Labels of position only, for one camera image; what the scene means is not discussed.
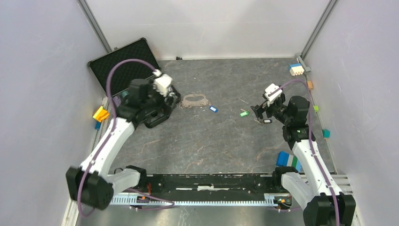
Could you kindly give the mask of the green key tag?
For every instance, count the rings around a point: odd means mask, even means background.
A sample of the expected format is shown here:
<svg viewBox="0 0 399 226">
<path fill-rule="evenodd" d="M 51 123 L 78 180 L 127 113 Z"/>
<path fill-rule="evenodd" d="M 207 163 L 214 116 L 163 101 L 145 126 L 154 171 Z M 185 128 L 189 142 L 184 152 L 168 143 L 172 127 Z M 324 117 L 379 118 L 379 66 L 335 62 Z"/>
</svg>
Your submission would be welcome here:
<svg viewBox="0 0 399 226">
<path fill-rule="evenodd" d="M 248 112 L 248 111 L 243 111 L 243 112 L 241 112 L 241 113 L 239 114 L 240 117 L 245 117 L 245 116 L 247 116 L 247 115 L 249 115 L 249 112 Z"/>
</svg>

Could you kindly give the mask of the metal key organizer plate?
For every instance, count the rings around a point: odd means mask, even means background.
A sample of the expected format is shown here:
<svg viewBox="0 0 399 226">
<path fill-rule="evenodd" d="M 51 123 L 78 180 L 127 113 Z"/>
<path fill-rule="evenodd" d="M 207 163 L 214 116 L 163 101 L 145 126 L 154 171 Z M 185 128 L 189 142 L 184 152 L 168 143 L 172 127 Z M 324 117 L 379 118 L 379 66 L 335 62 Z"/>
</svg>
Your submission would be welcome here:
<svg viewBox="0 0 399 226">
<path fill-rule="evenodd" d="M 211 106 L 211 103 L 207 97 L 201 93 L 185 95 L 179 104 L 179 107 L 182 109 L 204 106 Z"/>
</svg>

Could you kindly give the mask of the blue key tag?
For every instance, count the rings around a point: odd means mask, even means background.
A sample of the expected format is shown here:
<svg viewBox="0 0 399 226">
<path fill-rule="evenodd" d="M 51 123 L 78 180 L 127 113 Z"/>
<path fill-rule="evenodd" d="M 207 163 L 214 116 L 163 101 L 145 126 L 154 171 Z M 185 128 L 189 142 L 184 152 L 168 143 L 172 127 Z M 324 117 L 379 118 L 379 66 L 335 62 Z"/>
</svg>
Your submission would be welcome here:
<svg viewBox="0 0 399 226">
<path fill-rule="evenodd" d="M 212 112 L 215 112 L 215 113 L 218 112 L 218 109 L 215 108 L 214 106 L 210 106 L 209 109 L 210 109 Z"/>
</svg>

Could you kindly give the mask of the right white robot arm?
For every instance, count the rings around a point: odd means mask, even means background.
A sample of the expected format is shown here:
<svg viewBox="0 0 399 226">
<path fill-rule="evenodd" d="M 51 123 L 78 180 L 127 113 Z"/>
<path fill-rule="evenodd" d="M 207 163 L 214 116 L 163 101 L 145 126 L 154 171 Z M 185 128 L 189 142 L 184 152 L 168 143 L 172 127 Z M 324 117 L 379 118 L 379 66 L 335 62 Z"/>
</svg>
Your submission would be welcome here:
<svg viewBox="0 0 399 226">
<path fill-rule="evenodd" d="M 298 158 L 307 178 L 304 182 L 294 167 L 277 167 L 273 172 L 272 187 L 277 192 L 289 191 L 303 210 L 307 226 L 350 226 L 355 215 L 356 202 L 345 194 L 329 173 L 321 159 L 318 144 L 308 124 L 310 102 L 301 96 L 290 98 L 284 105 L 284 94 L 252 106 L 257 119 L 265 122 L 274 117 L 283 124 L 283 138 Z"/>
</svg>

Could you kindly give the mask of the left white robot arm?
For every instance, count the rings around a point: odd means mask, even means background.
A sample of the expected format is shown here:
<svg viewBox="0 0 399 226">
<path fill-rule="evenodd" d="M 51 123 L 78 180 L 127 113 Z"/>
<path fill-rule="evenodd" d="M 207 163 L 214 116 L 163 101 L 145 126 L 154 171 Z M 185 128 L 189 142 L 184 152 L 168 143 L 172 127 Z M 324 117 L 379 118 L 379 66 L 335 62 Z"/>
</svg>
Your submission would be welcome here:
<svg viewBox="0 0 399 226">
<path fill-rule="evenodd" d="M 116 115 L 97 146 L 79 167 L 70 167 L 66 172 L 70 198 L 94 209 L 106 209 L 115 195 L 129 188 L 137 192 L 148 189 L 147 172 L 143 168 L 129 165 L 111 175 L 109 170 L 138 125 L 156 127 L 170 117 L 181 100 L 172 79 L 166 76 L 134 79 L 126 92 L 120 97 L 120 104 L 113 107 Z"/>
</svg>

